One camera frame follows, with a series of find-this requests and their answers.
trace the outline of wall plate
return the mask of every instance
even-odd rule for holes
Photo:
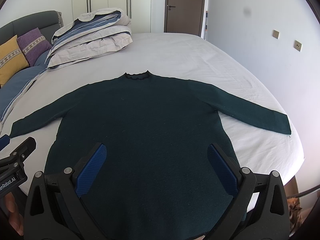
[[[294,47],[296,50],[301,51],[302,49],[302,44],[298,41],[294,41]]]
[[[276,30],[273,30],[273,32],[272,32],[272,36],[275,37],[276,39],[279,39],[279,34],[280,34],[280,32],[278,32]]]

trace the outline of textured blue pad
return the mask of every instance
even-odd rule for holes
[[[224,190],[235,198],[239,191],[236,176],[212,144],[207,149],[207,156]]]
[[[0,138],[0,151],[4,149],[10,143],[10,137],[8,135],[4,135]]]
[[[78,197],[88,193],[106,158],[107,149],[101,144],[77,177],[75,191]]]

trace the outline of blue pillow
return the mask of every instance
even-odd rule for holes
[[[47,66],[45,65],[25,68],[15,73],[15,75],[3,85],[0,89],[0,121],[3,120],[9,106],[12,104],[14,99],[23,92],[29,81],[34,79],[41,72],[44,72],[46,68]]]
[[[42,53],[39,58],[36,60],[36,63],[33,66],[41,66],[41,65],[46,65],[48,66],[49,64],[49,60],[48,62],[45,64],[45,59],[47,58],[47,55],[49,54],[50,50],[45,51],[44,53]]]

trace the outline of sweater's left sleeve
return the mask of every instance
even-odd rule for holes
[[[204,103],[249,125],[291,134],[287,115],[231,95],[214,85],[188,80],[191,92]]]
[[[48,125],[57,118],[64,117],[70,109],[82,100],[88,86],[89,85],[80,87],[25,118],[14,122],[11,128],[10,138],[33,132]]]

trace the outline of white bed sheet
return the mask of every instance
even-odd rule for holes
[[[16,120],[81,86],[117,78],[125,72],[137,74],[147,70],[159,76],[210,83],[248,101],[285,113],[256,77],[229,55],[197,36],[144,33],[134,34],[132,39],[133,43],[122,51],[45,72],[13,108],[1,136],[10,134]],[[301,167],[303,149],[291,122],[292,135],[288,136],[255,128],[222,113],[219,115],[241,167],[246,166],[255,173],[263,174],[277,170],[284,184]],[[7,157],[27,137],[36,139],[36,150],[25,161],[28,181],[20,186],[26,194],[34,173],[44,170],[60,122],[61,119],[56,120],[40,130],[11,139],[11,143],[0,153],[0,158]],[[257,196],[253,195],[248,210],[254,207]]]

